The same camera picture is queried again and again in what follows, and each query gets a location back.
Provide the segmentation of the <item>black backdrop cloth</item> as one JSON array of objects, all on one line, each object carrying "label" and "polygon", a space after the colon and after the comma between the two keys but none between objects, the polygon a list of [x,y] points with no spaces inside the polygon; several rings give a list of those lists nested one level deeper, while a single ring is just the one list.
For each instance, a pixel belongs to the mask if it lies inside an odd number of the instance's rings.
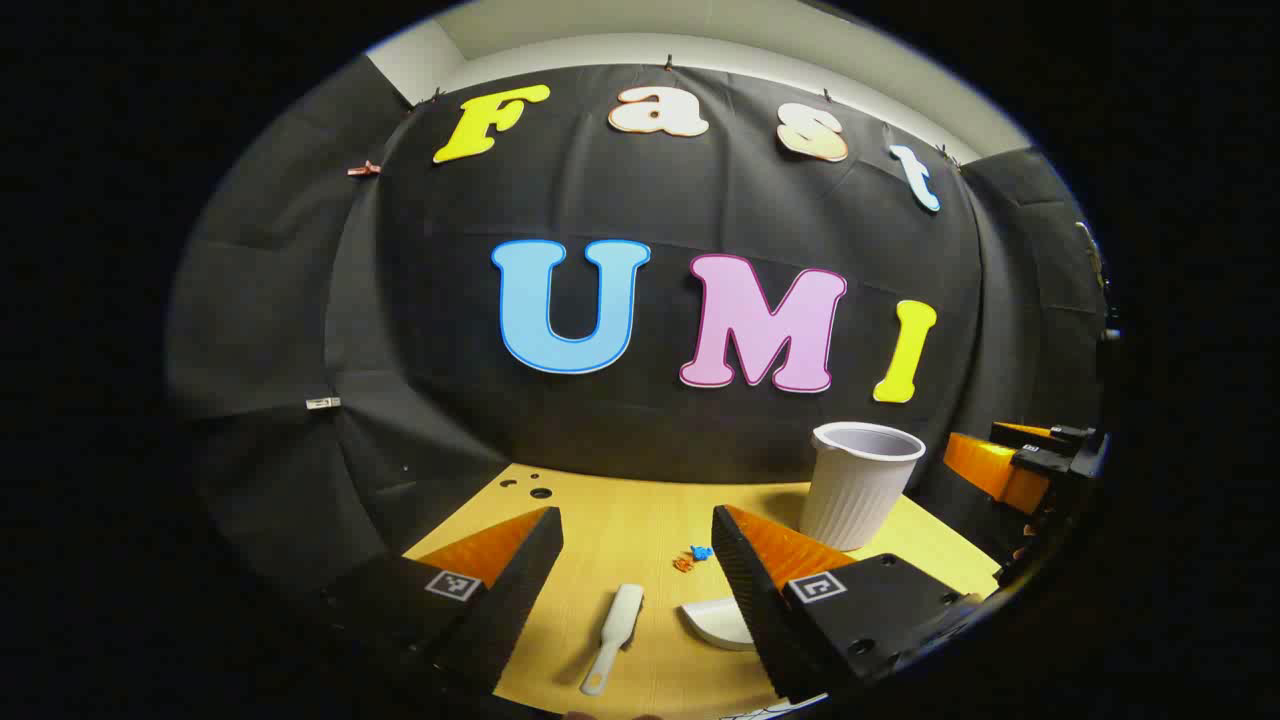
[{"label": "black backdrop cloth", "polygon": [[1041,150],[956,167],[841,105],[847,160],[791,152],[790,102],[818,105],[646,65],[412,109],[366,60],[321,83],[229,169],[175,279],[166,379],[215,528],[308,591],[511,462],[804,482],[812,428],[855,420],[923,439],[909,496],[1006,562],[1019,514],[941,452],[1094,425],[1083,213]]}]

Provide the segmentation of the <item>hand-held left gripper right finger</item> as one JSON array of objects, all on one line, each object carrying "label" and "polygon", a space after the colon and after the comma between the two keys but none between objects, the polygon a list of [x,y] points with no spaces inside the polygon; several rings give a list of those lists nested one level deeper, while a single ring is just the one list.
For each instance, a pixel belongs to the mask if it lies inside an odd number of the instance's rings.
[{"label": "hand-held left gripper right finger", "polygon": [[732,505],[714,556],[777,696],[859,694],[961,630],[984,603],[895,553],[851,559]]}]

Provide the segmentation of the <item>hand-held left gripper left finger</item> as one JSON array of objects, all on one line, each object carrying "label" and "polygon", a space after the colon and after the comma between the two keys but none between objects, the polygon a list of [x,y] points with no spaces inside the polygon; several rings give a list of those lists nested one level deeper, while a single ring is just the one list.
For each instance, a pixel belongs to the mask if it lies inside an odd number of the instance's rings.
[{"label": "hand-held left gripper left finger", "polygon": [[563,547],[535,509],[417,559],[384,553],[320,591],[320,620],[411,691],[492,694]]}]

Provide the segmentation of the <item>white dustpan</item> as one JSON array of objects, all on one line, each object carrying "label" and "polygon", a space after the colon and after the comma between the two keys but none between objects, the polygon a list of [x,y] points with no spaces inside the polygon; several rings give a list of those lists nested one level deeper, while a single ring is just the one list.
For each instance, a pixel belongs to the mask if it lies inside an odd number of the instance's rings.
[{"label": "white dustpan", "polygon": [[735,652],[755,650],[745,618],[732,597],[684,603],[678,611],[708,644]]}]

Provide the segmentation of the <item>white ribbed garbage bin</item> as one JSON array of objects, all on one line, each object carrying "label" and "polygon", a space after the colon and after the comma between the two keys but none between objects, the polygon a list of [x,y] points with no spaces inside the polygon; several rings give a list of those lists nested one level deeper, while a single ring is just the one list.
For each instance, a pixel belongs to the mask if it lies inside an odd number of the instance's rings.
[{"label": "white ribbed garbage bin", "polygon": [[812,432],[815,464],[799,530],[833,550],[867,546],[906,488],[925,445],[892,427],[832,421]]}]

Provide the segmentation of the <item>small white broom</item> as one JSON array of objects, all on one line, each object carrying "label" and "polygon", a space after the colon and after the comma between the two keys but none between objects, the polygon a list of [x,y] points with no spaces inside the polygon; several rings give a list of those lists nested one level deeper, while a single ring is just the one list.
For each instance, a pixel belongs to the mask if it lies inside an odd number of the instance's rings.
[{"label": "small white broom", "polygon": [[599,648],[584,678],[580,692],[596,697],[604,693],[618,653],[628,644],[637,625],[645,591],[639,584],[617,588],[599,634]]}]

